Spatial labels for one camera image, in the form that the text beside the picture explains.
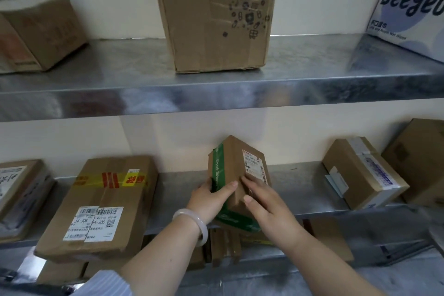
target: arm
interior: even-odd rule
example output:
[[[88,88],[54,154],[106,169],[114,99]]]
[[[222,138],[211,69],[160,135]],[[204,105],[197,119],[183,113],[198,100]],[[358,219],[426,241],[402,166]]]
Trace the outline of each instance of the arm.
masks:
[[[252,176],[242,181],[261,203],[246,195],[247,208],[264,234],[297,266],[314,295],[384,295],[305,231],[271,187]]]
[[[211,193],[211,180],[193,191],[188,209],[208,224],[236,190],[237,182]],[[134,295],[173,295],[185,274],[200,228],[186,215],[178,216],[120,271]]]

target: striped sleeve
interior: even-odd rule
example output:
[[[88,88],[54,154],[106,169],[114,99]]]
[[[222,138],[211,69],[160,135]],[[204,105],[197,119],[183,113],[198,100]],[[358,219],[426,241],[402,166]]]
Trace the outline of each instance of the striped sleeve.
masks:
[[[132,296],[130,285],[114,270],[101,270],[77,289],[74,296]]]

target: hand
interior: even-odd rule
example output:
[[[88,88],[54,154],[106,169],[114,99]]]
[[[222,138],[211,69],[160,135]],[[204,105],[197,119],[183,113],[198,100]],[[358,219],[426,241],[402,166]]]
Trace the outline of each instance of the hand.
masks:
[[[264,234],[285,254],[297,246],[300,235],[305,232],[281,197],[263,181],[246,174],[242,182],[252,191],[260,204],[245,195],[244,202],[262,228]]]
[[[225,201],[236,190],[237,185],[237,181],[232,181],[218,192],[211,193],[211,178],[208,178],[202,186],[192,192],[186,208],[196,212],[207,225],[220,212]]]

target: fingernail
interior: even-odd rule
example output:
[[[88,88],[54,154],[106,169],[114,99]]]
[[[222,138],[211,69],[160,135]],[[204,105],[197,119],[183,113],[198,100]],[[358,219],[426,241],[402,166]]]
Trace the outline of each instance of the fingernail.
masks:
[[[253,201],[253,198],[250,197],[249,195],[244,195],[244,201],[249,204]]]

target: green tape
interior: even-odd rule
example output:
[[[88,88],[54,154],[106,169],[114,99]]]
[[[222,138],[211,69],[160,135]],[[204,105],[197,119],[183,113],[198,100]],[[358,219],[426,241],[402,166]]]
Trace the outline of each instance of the green tape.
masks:
[[[211,191],[219,191],[225,186],[225,166],[224,166],[223,143],[213,150],[213,178]],[[217,221],[226,225],[242,229],[244,231],[256,232],[261,228],[256,220],[245,215],[230,211],[226,205],[223,204],[221,211],[216,215]]]

